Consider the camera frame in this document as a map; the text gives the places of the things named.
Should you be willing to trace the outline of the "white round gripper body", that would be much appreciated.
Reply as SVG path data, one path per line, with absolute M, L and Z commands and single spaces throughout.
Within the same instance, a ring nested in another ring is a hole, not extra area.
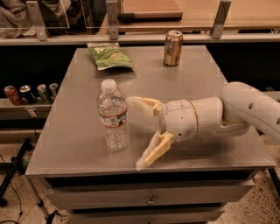
M 194 106 L 187 100 L 169 101 L 158 113 L 163 132 L 175 136 L 176 142 L 193 138 L 198 132 L 198 118 Z

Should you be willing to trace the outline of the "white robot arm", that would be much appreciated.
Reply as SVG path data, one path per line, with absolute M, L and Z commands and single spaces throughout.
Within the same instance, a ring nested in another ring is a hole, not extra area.
M 242 82 L 225 84 L 218 97 L 162 103 L 131 96 L 127 103 L 146 116 L 156 116 L 160 127 L 136 162 L 139 171 L 151 166 L 173 144 L 203 132 L 240 136 L 253 126 L 280 141 L 280 102 Z

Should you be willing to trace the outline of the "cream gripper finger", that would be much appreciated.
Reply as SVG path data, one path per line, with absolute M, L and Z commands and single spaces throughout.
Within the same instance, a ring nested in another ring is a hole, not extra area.
M 141 171 L 152 165 L 158 158 L 162 157 L 175 142 L 175 136 L 172 133 L 165 132 L 160 134 L 158 131 L 154 134 L 143 155 L 136 162 L 136 169 Z
M 142 112 L 146 116 L 157 116 L 164 104 L 157 99 L 144 98 L 140 96 L 130 96 L 127 103 L 135 110 Z

